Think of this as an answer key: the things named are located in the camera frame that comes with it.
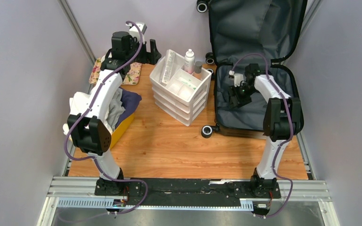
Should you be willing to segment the teal white tube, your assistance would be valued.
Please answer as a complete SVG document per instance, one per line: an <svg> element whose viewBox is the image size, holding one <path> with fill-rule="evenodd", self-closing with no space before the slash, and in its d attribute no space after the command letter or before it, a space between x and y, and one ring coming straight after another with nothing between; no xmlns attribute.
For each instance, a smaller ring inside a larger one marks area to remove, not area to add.
<svg viewBox="0 0 362 226"><path fill-rule="evenodd" d="M195 54L192 49L188 49L184 56L184 66L183 69L185 72L192 74L194 72L195 65Z"/></svg>

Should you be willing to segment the grey garment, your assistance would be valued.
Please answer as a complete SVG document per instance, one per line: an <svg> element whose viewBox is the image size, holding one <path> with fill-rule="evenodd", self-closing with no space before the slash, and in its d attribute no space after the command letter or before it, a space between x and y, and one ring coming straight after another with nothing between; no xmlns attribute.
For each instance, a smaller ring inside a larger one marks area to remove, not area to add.
<svg viewBox="0 0 362 226"><path fill-rule="evenodd" d="M125 108L122 106L122 98L123 95L123 90L122 89L118 89L115 91L110 103L109 103L109 108L108 111L106 113L106 123L107 126L114 131L116 124L118 123L118 120L120 118L120 116L124 113Z"/></svg>

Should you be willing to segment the white plastic drawer organizer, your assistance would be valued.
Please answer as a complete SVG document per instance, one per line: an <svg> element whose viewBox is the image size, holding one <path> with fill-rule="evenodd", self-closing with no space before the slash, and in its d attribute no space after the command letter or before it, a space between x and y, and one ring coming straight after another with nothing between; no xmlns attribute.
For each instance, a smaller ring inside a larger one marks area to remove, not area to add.
<svg viewBox="0 0 362 226"><path fill-rule="evenodd" d="M158 61L149 76L155 104L185 126L190 126L207 105L212 72L203 68L202 79L195 78L184 71L184 56L176 53L171 79L164 86L161 76L165 57Z"/></svg>

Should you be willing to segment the navy blue garment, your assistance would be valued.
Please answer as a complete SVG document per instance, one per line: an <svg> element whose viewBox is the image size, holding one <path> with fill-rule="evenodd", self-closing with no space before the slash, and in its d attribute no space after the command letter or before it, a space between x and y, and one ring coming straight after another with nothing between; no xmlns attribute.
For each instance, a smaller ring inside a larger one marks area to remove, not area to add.
<svg viewBox="0 0 362 226"><path fill-rule="evenodd" d="M122 91L122 107L124 108L124 112L119 116L119 119L115 125L115 128L117 128L126 118L131 116L138 108L140 101L142 100L141 95L127 91L123 88L120 88Z"/></svg>

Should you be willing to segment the white box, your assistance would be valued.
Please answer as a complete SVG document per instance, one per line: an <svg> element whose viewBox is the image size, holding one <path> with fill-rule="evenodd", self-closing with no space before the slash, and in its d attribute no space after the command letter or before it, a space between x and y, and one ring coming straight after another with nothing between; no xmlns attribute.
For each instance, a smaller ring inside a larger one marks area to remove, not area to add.
<svg viewBox="0 0 362 226"><path fill-rule="evenodd" d="M165 64L161 76L161 84L164 86L167 85L167 83L171 79L171 73L175 57L176 53L173 50L171 49L167 50L165 57Z"/></svg>

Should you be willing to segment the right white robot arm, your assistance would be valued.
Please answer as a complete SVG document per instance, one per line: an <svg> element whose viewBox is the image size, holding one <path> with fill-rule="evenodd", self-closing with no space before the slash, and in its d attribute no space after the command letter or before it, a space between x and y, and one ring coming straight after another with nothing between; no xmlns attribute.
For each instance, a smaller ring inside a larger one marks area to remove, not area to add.
<svg viewBox="0 0 362 226"><path fill-rule="evenodd" d="M267 103L263 120L264 156L251 177L249 190L254 197L272 196L277 188L280 158L292 137L302 129L300 99L287 94L258 64L248 65L244 74L230 70L229 78L233 80L228 89L231 109L251 103L255 92Z"/></svg>

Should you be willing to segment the small brown box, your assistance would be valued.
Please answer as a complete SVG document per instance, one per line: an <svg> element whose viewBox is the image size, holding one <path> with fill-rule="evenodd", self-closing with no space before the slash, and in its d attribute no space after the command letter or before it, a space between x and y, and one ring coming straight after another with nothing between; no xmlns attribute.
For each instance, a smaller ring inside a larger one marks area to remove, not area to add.
<svg viewBox="0 0 362 226"><path fill-rule="evenodd" d="M203 62L201 61L195 62L193 76L199 80L202 79L202 67L203 67Z"/></svg>

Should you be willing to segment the white towel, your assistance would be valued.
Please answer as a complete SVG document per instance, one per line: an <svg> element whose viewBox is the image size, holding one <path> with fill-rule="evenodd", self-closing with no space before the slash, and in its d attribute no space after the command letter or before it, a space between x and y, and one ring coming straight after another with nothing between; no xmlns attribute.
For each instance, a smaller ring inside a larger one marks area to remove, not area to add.
<svg viewBox="0 0 362 226"><path fill-rule="evenodd" d="M84 113L89 106L90 95L83 92L76 92L73 97L69 98L70 105L70 114L77 115L79 113ZM112 127L107 122L109 109L106 110L103 123L105 127L109 130L110 134L113 133Z"/></svg>

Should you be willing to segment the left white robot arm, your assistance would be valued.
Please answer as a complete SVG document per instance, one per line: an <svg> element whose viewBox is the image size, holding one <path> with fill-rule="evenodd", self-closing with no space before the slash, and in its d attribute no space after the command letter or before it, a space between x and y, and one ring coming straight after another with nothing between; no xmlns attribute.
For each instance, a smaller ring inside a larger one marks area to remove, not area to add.
<svg viewBox="0 0 362 226"><path fill-rule="evenodd" d="M161 57L153 47L146 51L144 33L115 32L112 35L112 48L107 52L99 79L90 97L86 109L82 113L71 113L67 119L73 144L92 159L100 172L97 181L96 195L120 195L126 183L121 168L115 163L110 152L112 134L104 125L104 117L108 114L110 101L120 88L130 64L134 62L154 65Z"/></svg>

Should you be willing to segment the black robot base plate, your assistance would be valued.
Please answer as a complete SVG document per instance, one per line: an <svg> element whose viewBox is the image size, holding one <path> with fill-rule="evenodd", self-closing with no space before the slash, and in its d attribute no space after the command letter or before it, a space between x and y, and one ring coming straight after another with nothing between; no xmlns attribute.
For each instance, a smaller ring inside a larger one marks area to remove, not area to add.
<svg viewBox="0 0 362 226"><path fill-rule="evenodd" d="M265 210L273 199L281 198L277 182L272 196L252 196L250 180L221 181L212 179L130 178L111 181L99 178L96 196L121 196L127 207L140 206L229 208L241 206L241 199L264 199Z"/></svg>

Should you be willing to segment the yellow plastic basket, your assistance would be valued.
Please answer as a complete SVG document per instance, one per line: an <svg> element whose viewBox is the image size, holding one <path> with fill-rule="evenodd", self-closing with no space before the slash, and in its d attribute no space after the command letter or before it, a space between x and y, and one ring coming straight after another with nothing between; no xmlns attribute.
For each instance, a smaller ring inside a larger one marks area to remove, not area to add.
<svg viewBox="0 0 362 226"><path fill-rule="evenodd" d="M128 129L132 121L134 120L135 113L132 113L130 116L125 118L119 125L116 127L116 129L111 134L111 143L109 148L111 149L122 137L122 135L125 133L125 131Z"/></svg>

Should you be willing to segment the white black space suitcase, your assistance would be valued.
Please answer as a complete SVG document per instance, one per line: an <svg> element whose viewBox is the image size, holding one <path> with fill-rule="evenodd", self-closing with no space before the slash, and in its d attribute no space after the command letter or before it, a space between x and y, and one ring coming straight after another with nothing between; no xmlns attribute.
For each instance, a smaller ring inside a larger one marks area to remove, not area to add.
<svg viewBox="0 0 362 226"><path fill-rule="evenodd" d="M305 0L199 0L197 11L208 13L215 64L214 131L231 137L263 137L267 103L258 91L231 92L229 70L249 74L254 69L274 77L280 88L298 97L292 71L283 65L294 52L304 21Z"/></svg>

